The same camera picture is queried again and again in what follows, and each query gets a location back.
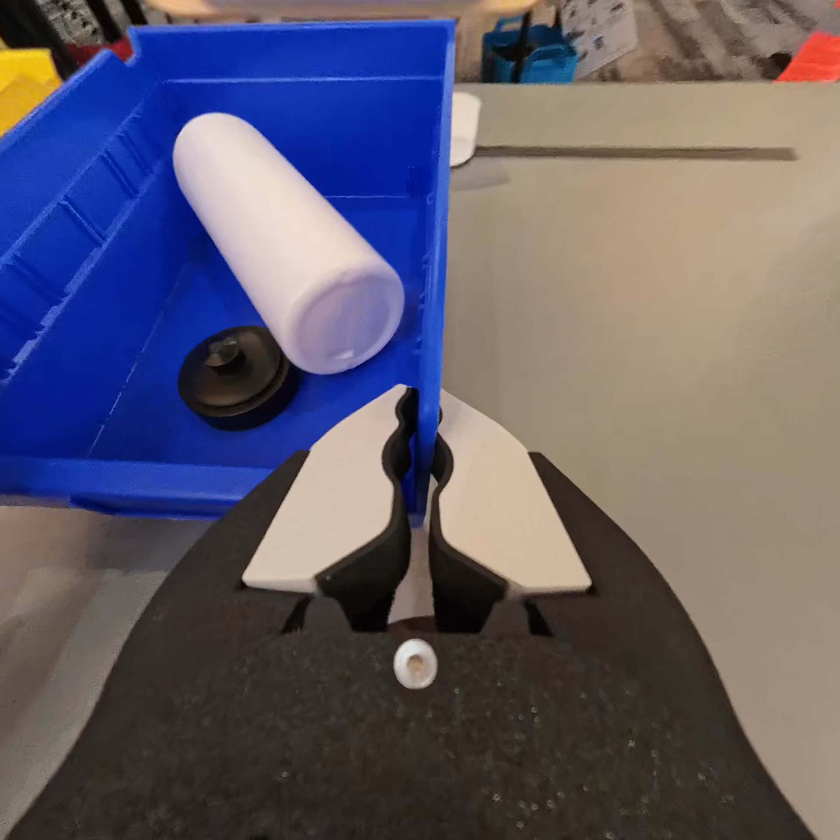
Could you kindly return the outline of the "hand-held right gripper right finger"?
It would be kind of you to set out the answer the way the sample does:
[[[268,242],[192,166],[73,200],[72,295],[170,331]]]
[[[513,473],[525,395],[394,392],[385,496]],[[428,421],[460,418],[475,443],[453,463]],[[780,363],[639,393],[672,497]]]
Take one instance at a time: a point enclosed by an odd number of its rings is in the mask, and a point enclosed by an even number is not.
[[[581,595],[592,578],[526,447],[442,391],[428,513],[437,627],[477,633],[494,607]]]

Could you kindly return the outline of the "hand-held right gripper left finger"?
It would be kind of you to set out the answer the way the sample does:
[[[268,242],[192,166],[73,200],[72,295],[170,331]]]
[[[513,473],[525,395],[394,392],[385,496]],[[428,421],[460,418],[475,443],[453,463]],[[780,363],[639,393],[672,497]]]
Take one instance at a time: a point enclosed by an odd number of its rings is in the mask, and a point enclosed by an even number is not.
[[[384,609],[410,562],[403,478],[417,390],[396,385],[311,447],[242,574],[251,589],[323,596],[359,622]]]

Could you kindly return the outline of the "black bottle lid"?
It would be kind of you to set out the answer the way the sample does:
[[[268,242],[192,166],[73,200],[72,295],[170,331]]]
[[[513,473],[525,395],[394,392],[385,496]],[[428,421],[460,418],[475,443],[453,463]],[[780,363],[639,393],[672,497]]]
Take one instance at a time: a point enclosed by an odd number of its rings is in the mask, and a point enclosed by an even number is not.
[[[226,432],[263,426],[291,404],[300,372],[270,331],[259,325],[225,329],[184,359],[178,393],[205,424]]]

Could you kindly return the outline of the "white plastic bottle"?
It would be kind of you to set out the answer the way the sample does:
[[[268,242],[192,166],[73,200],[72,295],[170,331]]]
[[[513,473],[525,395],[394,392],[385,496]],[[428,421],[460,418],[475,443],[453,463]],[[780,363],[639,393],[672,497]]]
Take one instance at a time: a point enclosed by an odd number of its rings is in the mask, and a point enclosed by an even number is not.
[[[268,139],[223,112],[178,133],[175,179],[280,349],[334,375],[392,340],[405,307],[397,272]]]

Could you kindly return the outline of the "blue plastic bin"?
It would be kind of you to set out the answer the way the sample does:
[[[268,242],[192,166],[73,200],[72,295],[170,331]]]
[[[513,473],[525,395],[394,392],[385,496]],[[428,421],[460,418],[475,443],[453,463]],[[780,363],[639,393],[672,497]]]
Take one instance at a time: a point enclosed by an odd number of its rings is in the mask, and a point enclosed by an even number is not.
[[[333,425],[419,391],[411,512],[429,481],[443,366],[455,22],[146,26],[2,138],[2,500],[222,517]],[[176,183],[193,118],[244,119],[395,269],[402,322],[371,360],[301,373],[242,432],[183,402],[188,353],[261,323]]]

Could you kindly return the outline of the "yellow plastic bin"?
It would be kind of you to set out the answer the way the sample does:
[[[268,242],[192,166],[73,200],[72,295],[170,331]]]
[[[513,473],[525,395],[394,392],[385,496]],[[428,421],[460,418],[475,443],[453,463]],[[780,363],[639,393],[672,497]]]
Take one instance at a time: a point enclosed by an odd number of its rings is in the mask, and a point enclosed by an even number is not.
[[[13,129],[61,84],[48,49],[2,49],[1,135]]]

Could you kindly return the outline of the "printed cardboard box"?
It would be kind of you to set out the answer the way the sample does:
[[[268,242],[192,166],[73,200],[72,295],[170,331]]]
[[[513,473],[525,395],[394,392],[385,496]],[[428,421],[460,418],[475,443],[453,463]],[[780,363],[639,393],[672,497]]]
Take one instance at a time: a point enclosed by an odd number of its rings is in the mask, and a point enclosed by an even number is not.
[[[574,81],[582,81],[637,47],[633,1],[567,1],[563,35],[577,55]]]

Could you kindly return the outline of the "orange traffic cone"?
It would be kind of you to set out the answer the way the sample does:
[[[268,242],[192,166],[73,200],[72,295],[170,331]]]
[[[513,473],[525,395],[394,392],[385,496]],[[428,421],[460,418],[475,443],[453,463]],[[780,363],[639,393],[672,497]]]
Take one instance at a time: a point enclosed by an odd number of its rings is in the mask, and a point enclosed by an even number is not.
[[[775,82],[839,82],[839,36],[815,32]]]

